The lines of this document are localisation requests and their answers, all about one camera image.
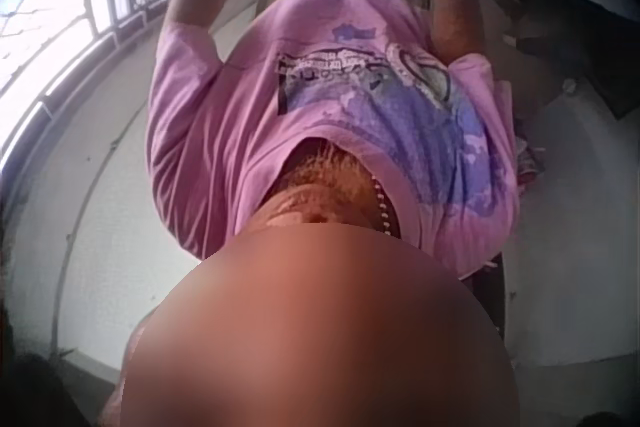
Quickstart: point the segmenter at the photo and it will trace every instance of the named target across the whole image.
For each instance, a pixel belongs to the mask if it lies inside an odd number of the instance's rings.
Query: bright light
[[[0,146],[3,149],[11,132],[47,84],[92,40],[89,21],[80,20],[33,59],[0,98]]]

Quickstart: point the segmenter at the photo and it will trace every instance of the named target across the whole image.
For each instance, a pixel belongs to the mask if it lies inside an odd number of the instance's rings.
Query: floor
[[[225,15],[233,20],[215,29],[223,58],[253,18],[253,2],[232,0]],[[586,83],[560,95],[563,79],[503,44],[506,20],[489,0],[483,10],[496,75],[513,81],[518,115],[546,149],[547,172],[523,199],[505,249],[506,342],[523,424],[628,412],[638,371],[640,115],[615,121]],[[157,32],[143,39],[42,144],[10,226],[7,303],[21,348],[47,355],[54,340],[107,380],[134,325],[196,265],[148,194],[144,108],[156,41]]]

